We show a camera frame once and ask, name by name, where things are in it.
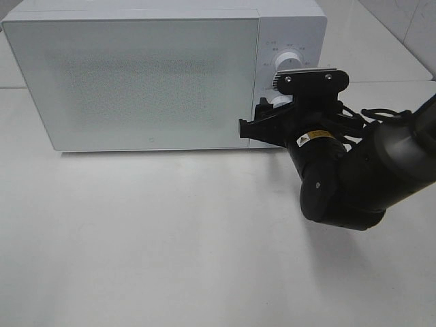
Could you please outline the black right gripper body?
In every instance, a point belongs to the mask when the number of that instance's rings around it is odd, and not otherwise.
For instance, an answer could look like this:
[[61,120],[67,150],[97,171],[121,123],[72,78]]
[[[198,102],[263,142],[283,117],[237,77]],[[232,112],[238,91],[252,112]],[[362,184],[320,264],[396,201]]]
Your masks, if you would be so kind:
[[342,143],[354,145],[351,138],[361,137],[361,115],[343,104],[337,95],[293,95],[292,103],[274,108],[264,119],[240,119],[238,134],[285,148],[313,131],[327,131]]

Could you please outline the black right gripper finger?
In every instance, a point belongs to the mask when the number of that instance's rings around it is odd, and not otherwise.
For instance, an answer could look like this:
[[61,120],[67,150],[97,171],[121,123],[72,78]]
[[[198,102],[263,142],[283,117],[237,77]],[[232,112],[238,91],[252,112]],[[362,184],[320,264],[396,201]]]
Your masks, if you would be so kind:
[[271,115],[273,110],[273,105],[265,97],[261,97],[259,104],[255,106],[254,119],[264,119]]
[[348,74],[337,68],[283,70],[272,81],[282,95],[337,95],[348,85]]

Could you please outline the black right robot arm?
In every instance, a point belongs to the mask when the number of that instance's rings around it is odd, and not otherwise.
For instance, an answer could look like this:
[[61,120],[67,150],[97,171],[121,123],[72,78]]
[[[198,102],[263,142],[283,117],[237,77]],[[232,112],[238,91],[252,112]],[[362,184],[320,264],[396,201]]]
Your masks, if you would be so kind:
[[416,111],[354,112],[338,98],[348,85],[335,68],[279,71],[272,87],[291,102],[276,107],[261,98],[239,135],[287,149],[306,219],[366,230],[435,182],[435,99]]

